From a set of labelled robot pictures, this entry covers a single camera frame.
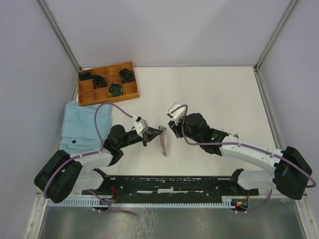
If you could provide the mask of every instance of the wooden tray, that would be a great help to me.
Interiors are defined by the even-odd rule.
[[[86,70],[91,72],[92,75],[100,75],[106,78],[108,86],[99,88],[99,89],[94,89],[92,79],[85,80],[85,81],[79,81],[78,79],[79,105],[90,106],[95,104],[101,104],[104,102],[115,103],[115,102],[127,101],[131,99],[139,98],[140,94],[139,94],[139,89],[136,82],[136,76],[135,76],[135,81],[122,84],[121,77],[120,77],[120,70],[124,68],[127,68],[134,72],[132,62],[124,62],[124,63],[120,63],[116,65],[103,66],[103,67]],[[118,83],[122,85],[123,95],[109,97],[109,86],[112,83]]]

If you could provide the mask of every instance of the folded towel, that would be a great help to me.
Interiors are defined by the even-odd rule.
[[[81,153],[97,150],[101,147],[94,125],[94,114],[99,105],[79,106],[77,102],[70,102],[65,107],[62,125],[62,139],[59,149],[68,153]],[[96,117],[101,137],[105,140],[112,126],[112,106],[102,106]]]

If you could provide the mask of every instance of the metal frame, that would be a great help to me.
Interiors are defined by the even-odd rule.
[[[260,95],[264,104],[270,130],[274,138],[275,146],[277,148],[284,148],[284,143],[278,129],[278,125],[270,104],[269,97],[267,95],[267,90],[266,90],[262,75],[259,70],[256,70],[256,68],[254,68],[254,73],[255,73],[257,85],[260,91]],[[314,213],[311,209],[311,205],[307,195],[305,194],[300,201],[296,201],[296,205],[297,205],[301,222],[303,224],[307,238],[319,239],[318,224],[314,216]]]
[[[294,12],[294,10],[296,9],[297,5],[299,3],[299,0],[291,0],[290,4],[288,5],[284,15],[282,16],[282,18],[280,19],[276,29],[274,30],[273,34],[271,35],[271,37],[269,38],[266,47],[264,48],[263,52],[261,53],[255,68],[257,70],[259,70],[262,65],[265,62],[266,57],[268,56],[268,54],[270,53],[271,49],[273,48],[276,40],[278,39],[280,33],[283,31],[286,23],[288,22],[290,16],[292,15],[292,13]]]
[[[51,13],[48,4],[46,3],[45,0],[36,0],[36,2],[39,4],[44,16],[46,17],[48,23],[50,24],[52,30],[54,31],[54,34],[56,35],[56,37],[58,38],[59,42],[61,43],[64,51],[66,52],[66,54],[68,55],[68,57],[70,58],[70,61],[72,62],[74,68],[78,71],[81,69],[79,63],[77,62],[77,60],[75,59],[68,43],[66,42],[60,28],[58,27],[53,14]]]
[[[78,71],[81,69],[81,66],[78,64],[76,58],[74,57],[70,47],[68,46],[61,30],[59,29],[53,14],[51,13],[48,4],[45,0],[36,0],[39,4],[43,14],[45,15],[46,19],[48,20],[51,28],[53,29],[56,37],[60,41],[63,49],[65,50],[66,54],[70,58],[70,61],[72,62],[74,68]],[[274,112],[271,107],[271,103],[269,100],[269,97],[267,95],[267,90],[262,78],[262,74],[260,72],[260,69],[262,65],[265,62],[265,59],[269,55],[271,49],[273,48],[274,44],[276,43],[276,40],[280,36],[280,33],[284,29],[285,25],[287,24],[290,16],[292,15],[293,11],[296,9],[299,0],[291,0],[290,4],[288,5],[285,13],[283,14],[280,22],[278,23],[276,29],[270,36],[266,47],[264,48],[261,56],[259,57],[254,69],[254,74],[256,77],[257,85],[260,91],[260,95],[262,98],[262,102],[266,111],[267,119],[270,125],[270,129],[273,135],[273,139],[275,142],[275,146],[277,148],[283,148],[284,143],[282,140],[282,137],[280,135],[280,131],[278,129],[278,125],[274,116]],[[72,94],[72,100],[75,100],[77,97],[78,92],[78,85],[75,84],[75,88]],[[263,198],[263,193],[261,192],[260,196],[257,196],[257,198]],[[275,194],[275,198],[282,198],[282,195]],[[312,212],[310,203],[308,201],[307,196],[305,195],[300,201],[296,201],[297,208],[300,214],[300,218],[306,233],[307,238],[311,239],[319,239],[319,230],[318,230],[318,224],[315,220],[314,214]],[[45,200],[42,196],[42,193],[38,193],[35,198],[35,202],[31,211],[30,220],[27,224],[26,232],[25,232],[25,239],[36,239],[38,238],[40,227],[42,224],[42,220],[44,217],[45,208],[47,206],[47,200]]]

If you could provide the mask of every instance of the metal rod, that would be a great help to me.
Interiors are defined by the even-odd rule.
[[[269,38],[269,40],[266,44],[266,47],[264,48],[263,52],[261,53],[256,65],[255,65],[255,68],[257,70],[259,70],[262,67],[262,65],[264,64],[266,57],[268,56],[271,49],[273,48],[275,42],[277,41],[280,33],[283,31],[285,25],[287,24],[288,19],[290,18],[290,16],[292,15],[294,10],[296,9],[296,6],[298,3],[299,3],[299,0],[292,0],[290,2],[290,4],[288,5],[284,15],[280,19],[276,29],[274,30],[273,34]]]
[[[73,66],[75,67],[75,69],[77,71],[79,71],[81,69],[81,67],[80,67],[79,63],[77,62],[77,60],[75,59],[75,57],[74,57],[69,45],[67,44],[60,28],[58,27],[58,25],[53,17],[53,14],[49,10],[48,4],[46,3],[45,0],[36,0],[36,2],[39,4],[44,16],[48,20],[52,30],[54,31],[54,34],[56,35],[56,37],[58,38],[59,42],[61,43],[64,51],[66,52],[66,54],[70,58]]]

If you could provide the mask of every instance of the gray wall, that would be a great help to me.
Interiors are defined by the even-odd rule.
[[[0,238],[23,238],[76,71],[35,0],[0,6]]]
[[[47,2],[81,66],[175,66],[254,65],[290,0]]]
[[[319,1],[300,1],[262,75],[285,145],[296,147],[319,182]],[[307,194],[319,219],[319,188]]]

